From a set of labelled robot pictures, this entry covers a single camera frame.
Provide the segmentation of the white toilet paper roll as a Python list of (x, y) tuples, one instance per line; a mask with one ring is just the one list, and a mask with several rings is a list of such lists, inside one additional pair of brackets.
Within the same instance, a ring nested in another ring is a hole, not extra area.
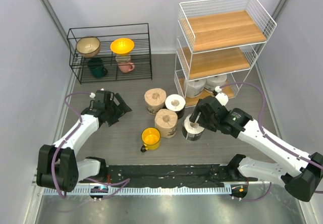
[(207, 91), (208, 93), (212, 93), (212, 91), (217, 86), (224, 85), (226, 83), (226, 81), (227, 81), (227, 75), (226, 74), (206, 78), (206, 83), (204, 85), (204, 90)]

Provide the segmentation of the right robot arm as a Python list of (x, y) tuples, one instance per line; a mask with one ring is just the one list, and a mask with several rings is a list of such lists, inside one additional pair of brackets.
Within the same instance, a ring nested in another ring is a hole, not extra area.
[(219, 96), (200, 99), (190, 121), (210, 131), (220, 131), (244, 141), (269, 156), (274, 163), (256, 161), (236, 155), (228, 168), (233, 181), (243, 177), (265, 180), (285, 188), (296, 199), (308, 202), (322, 180), (322, 154), (299, 150), (260, 127), (259, 122), (245, 111), (227, 110), (227, 100)]

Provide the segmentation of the black roll front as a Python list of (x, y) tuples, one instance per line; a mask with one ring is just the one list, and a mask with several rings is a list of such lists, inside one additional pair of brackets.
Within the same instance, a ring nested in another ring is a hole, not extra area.
[(189, 119), (191, 117), (191, 114), (189, 114), (182, 126), (182, 134), (184, 138), (188, 141), (197, 141), (201, 138), (205, 128), (201, 127), (197, 123), (191, 122)]

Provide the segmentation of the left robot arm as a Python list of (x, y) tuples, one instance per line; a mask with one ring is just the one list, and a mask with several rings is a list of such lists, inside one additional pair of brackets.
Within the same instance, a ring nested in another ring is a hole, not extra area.
[(100, 89), (87, 95), (91, 101), (82, 112), (69, 107), (78, 116), (75, 125), (55, 143), (43, 145), (38, 153), (37, 185), (56, 190), (61, 198), (72, 192), (79, 181), (90, 178), (102, 183), (107, 179), (107, 165), (103, 158), (87, 157), (77, 161), (77, 154), (103, 124), (112, 126), (131, 112), (119, 93)]

